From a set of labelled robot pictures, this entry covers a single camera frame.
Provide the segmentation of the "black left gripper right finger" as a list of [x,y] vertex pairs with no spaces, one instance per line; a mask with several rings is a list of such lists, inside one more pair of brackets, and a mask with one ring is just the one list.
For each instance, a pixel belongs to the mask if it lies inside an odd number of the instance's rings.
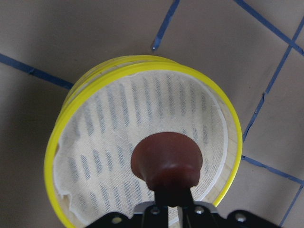
[[213,228],[214,206],[203,201],[194,201],[190,189],[180,193],[178,218],[181,228]]

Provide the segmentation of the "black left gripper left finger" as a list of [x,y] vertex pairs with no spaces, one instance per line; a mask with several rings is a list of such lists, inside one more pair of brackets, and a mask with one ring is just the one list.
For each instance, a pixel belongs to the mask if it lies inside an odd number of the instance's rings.
[[146,207],[142,216],[142,228],[167,228],[168,206],[163,192],[154,193],[154,202]]

